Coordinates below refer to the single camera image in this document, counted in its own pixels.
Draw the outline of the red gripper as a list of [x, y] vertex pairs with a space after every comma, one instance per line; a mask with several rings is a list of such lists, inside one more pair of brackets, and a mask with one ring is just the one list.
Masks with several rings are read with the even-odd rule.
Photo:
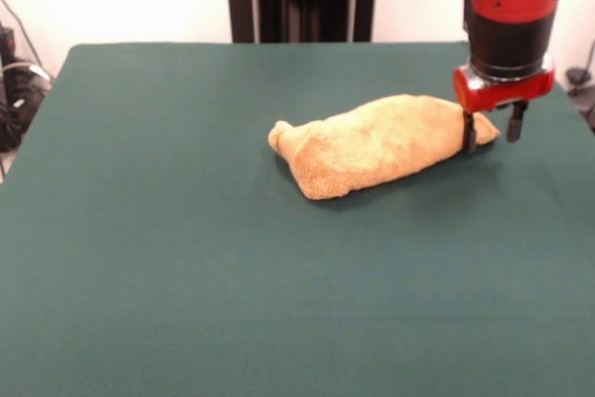
[[454, 90], [457, 102], [463, 108], [462, 151], [472, 153], [477, 144], [475, 120], [472, 112], [490, 112], [512, 102], [508, 121], [507, 142], [517, 142], [522, 135], [522, 125], [528, 102], [546, 96], [554, 84], [554, 61], [550, 55], [543, 59], [537, 74], [524, 79], [486, 80], [469, 65], [454, 71]]

